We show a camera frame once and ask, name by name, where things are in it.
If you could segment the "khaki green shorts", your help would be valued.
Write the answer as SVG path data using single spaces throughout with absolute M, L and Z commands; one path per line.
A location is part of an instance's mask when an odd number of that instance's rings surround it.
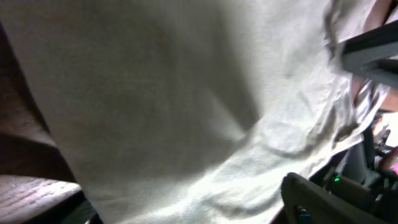
M 289 172 L 362 141 L 338 42 L 373 1 L 2 1 L 62 156 L 105 223 L 269 223 Z

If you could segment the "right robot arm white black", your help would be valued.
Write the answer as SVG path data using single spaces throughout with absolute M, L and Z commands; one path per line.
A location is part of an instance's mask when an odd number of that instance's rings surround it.
M 372 81 L 397 88 L 397 22 L 343 42 L 342 67 Z M 282 182 L 289 223 L 397 223 L 397 191 L 373 197 L 364 187 L 331 172 L 320 187 L 296 173 Z

